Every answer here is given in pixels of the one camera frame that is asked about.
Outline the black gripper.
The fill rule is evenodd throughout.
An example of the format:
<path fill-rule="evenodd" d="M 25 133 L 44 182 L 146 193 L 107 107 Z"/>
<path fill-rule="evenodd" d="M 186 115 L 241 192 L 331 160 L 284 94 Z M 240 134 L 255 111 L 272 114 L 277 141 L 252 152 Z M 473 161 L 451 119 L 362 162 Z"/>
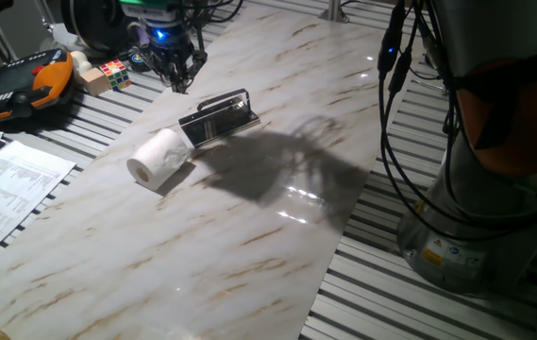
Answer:
<path fill-rule="evenodd" d="M 186 93 L 206 63 L 208 54 L 204 50 L 193 50 L 189 30 L 182 21 L 169 25 L 142 22 L 142 27 L 139 46 L 141 53 L 150 57 L 149 67 L 174 93 Z M 178 67 L 184 65 L 182 80 L 175 64 Z"/>

